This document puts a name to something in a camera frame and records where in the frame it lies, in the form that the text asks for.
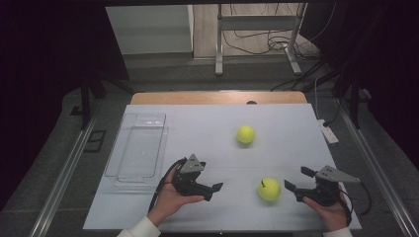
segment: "wall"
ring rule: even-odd
[[[108,7],[122,54],[192,52],[188,6]]]

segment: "power strip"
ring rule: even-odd
[[[328,126],[324,126],[324,119],[318,120],[318,126],[320,126],[321,132],[323,132],[324,138],[326,139],[328,144],[338,143],[339,140],[333,133],[332,129]]]

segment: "white sleeve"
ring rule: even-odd
[[[323,237],[352,237],[352,234],[349,228],[346,227],[340,230],[323,233]]]
[[[118,237],[158,237],[160,234],[160,230],[144,216],[134,227],[123,230]]]

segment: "table surface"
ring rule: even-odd
[[[257,104],[301,104],[307,103],[302,92],[171,92],[137,93],[132,105],[244,105]]]
[[[249,101],[259,106],[247,106]],[[163,171],[174,162],[173,157],[196,153],[199,159],[208,162],[200,176],[201,181],[224,182],[222,192],[214,194],[210,202],[184,206],[160,226],[162,230],[322,229],[317,215],[303,203],[296,202],[291,192],[283,190],[278,201],[264,203],[254,189],[263,177],[274,177],[282,185],[283,179],[290,179],[299,187],[313,188],[314,181],[300,173],[300,166],[314,170],[326,164],[334,166],[312,107],[302,93],[144,93],[133,96],[131,104],[133,106],[128,106],[126,113],[166,114],[169,135],[164,148]],[[258,138],[249,147],[239,146],[231,135],[242,123],[250,123],[257,130]],[[197,140],[199,135],[205,139]],[[103,176],[87,216],[86,229],[129,228],[146,212],[148,194],[115,193],[112,186],[112,182]],[[237,197],[241,197],[241,201],[236,201]],[[254,214],[258,215],[258,221],[254,220]],[[353,218],[351,228],[359,229],[357,217],[354,215]]]

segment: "gray floor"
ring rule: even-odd
[[[314,61],[301,62],[307,70]],[[227,58],[224,74],[214,76],[212,60],[194,60],[183,57],[130,57],[126,60],[131,81],[125,82],[143,92],[153,91],[218,91],[218,90],[262,90],[295,79],[284,57]],[[317,75],[325,73],[323,68],[303,83],[313,82]],[[116,231],[83,231],[82,225],[92,203],[100,177],[105,169],[125,106],[131,95],[126,91],[104,82],[108,95],[103,100],[93,100],[100,105],[94,130],[106,130],[106,137],[100,152],[84,152],[74,170],[65,195],[46,236],[116,236]],[[330,95],[334,81],[306,93],[321,119],[335,116],[338,105]],[[290,84],[278,88],[287,89]],[[34,166],[20,184],[0,214],[1,236],[28,236],[40,214],[45,199],[58,176],[61,167],[71,152],[80,133],[81,117],[70,115],[74,106],[80,106],[79,91],[68,94],[62,103],[62,113]],[[397,193],[407,207],[415,223],[419,221],[418,171],[377,124],[367,109],[360,104],[361,131]],[[373,208],[365,216],[359,216],[363,230],[354,236],[403,236],[390,206],[386,203],[376,180],[372,176],[357,143],[339,114],[330,127],[340,142],[331,145],[330,151],[339,169],[361,178],[373,196]],[[355,211],[363,211],[367,197],[359,186],[347,187],[353,198]],[[293,236],[320,236],[319,232],[294,233]]]

